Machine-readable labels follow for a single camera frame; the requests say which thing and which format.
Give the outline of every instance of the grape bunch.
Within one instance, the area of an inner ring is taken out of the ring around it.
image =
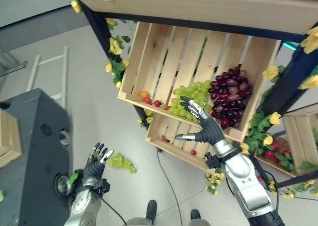
[[[208,90],[214,100],[210,115],[220,120],[222,129],[234,127],[242,118],[242,111],[245,109],[243,100],[248,99],[252,93],[246,70],[240,70],[240,66],[230,68],[215,79]]]
[[[173,91],[173,94],[177,95],[176,98],[171,99],[171,107],[168,109],[173,115],[180,116],[186,118],[187,120],[194,120],[197,119],[188,111],[184,109],[183,106],[180,105],[182,100],[180,96],[188,96],[189,98],[194,99],[201,107],[203,107],[208,113],[211,112],[212,107],[208,104],[208,89],[210,87],[210,81],[207,80],[204,83],[202,82],[192,82],[188,87],[183,85],[180,88],[176,88]]]
[[[137,170],[134,165],[127,159],[125,159],[120,153],[115,153],[108,159],[108,164],[115,168],[125,168],[130,173],[136,173]]]

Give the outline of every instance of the black metal frame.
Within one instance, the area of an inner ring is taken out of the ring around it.
[[[234,26],[219,23],[208,23],[201,21],[190,21],[182,19],[171,19],[123,13],[97,12],[92,11],[81,1],[79,1],[79,4],[82,7],[82,10],[84,11],[106,55],[108,56],[108,58],[112,59],[117,59],[118,56],[115,56],[109,52],[108,39],[111,37],[111,34],[104,20],[106,17],[230,32],[293,42],[301,42],[303,39],[305,39],[305,36],[300,34],[251,28],[246,26]],[[279,112],[280,114],[284,114],[296,102],[296,100],[306,92],[306,90],[298,90],[297,87],[310,74],[310,72],[317,64],[318,50],[315,50],[310,54],[305,54],[303,48],[298,47],[293,54],[292,60],[287,65],[283,76],[279,79],[279,81],[277,81],[275,86],[271,89],[268,97],[265,99],[264,103],[259,107],[259,110],[263,111],[266,115],[271,114],[273,112]],[[138,106],[134,107],[140,118],[145,120],[146,115],[143,109]],[[254,163],[255,168],[260,173],[264,181],[267,181],[267,175],[265,174],[261,165],[259,164],[257,159],[254,158],[253,155],[253,152],[251,152],[250,159]],[[313,178],[318,178],[318,171],[304,176],[292,178],[284,182],[279,182],[277,183],[277,186],[278,188],[280,188],[300,183]]]

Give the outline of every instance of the black robotic glove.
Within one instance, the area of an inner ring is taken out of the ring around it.
[[[85,181],[90,178],[96,180],[101,179],[106,161],[114,153],[113,150],[108,150],[108,148],[104,146],[104,144],[97,143],[91,150],[91,153],[84,167]]]
[[[184,101],[180,102],[180,105],[197,118],[202,130],[198,133],[178,134],[175,136],[175,139],[204,142],[210,143],[211,145],[214,145],[224,139],[219,125],[198,103],[186,96],[180,96],[180,98]]]

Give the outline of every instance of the black shoe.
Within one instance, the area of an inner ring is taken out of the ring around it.
[[[201,215],[198,210],[194,209],[191,211],[191,220],[200,219]]]
[[[157,202],[155,200],[150,200],[147,206],[146,218],[152,220],[152,225],[154,225],[156,215]]]

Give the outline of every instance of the small wooden crate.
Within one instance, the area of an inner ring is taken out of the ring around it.
[[[282,119],[296,172],[298,175],[311,172],[299,170],[298,167],[304,161],[318,165],[318,150],[313,135],[313,128],[318,130],[318,104],[286,113]]]
[[[278,47],[279,41],[273,39],[139,22],[118,98],[199,128],[196,122],[144,103],[139,92],[147,91],[151,99],[170,104],[174,88],[214,79],[242,64],[252,95],[239,126],[224,131],[228,139],[242,142],[265,83],[261,73],[272,63]]]
[[[289,144],[288,144],[288,141],[286,141],[285,139],[283,138],[280,138],[280,137],[277,137],[275,138],[276,139],[276,142],[277,144],[280,146],[280,149],[281,151],[285,150],[285,149],[289,149],[290,150],[290,147],[289,147]],[[293,177],[296,177],[298,176],[296,173],[292,173],[290,170],[284,168],[283,166],[281,166],[280,164],[278,164],[275,160],[272,160],[272,159],[268,159],[266,157],[263,157],[261,155],[258,155],[257,154],[257,150],[255,151],[255,154],[254,154],[254,157],[290,176],[293,176]]]
[[[200,129],[188,123],[180,122],[162,114],[155,114],[154,121],[150,124],[145,141],[160,148],[172,155],[208,172],[214,173],[214,169],[208,169],[204,163],[204,154],[210,152],[215,154],[212,146],[208,143],[184,142],[175,140],[174,136],[181,133],[198,132]],[[164,135],[169,143],[162,141]],[[196,155],[191,154],[191,150],[196,151]]]
[[[18,121],[0,109],[0,168],[22,154]]]

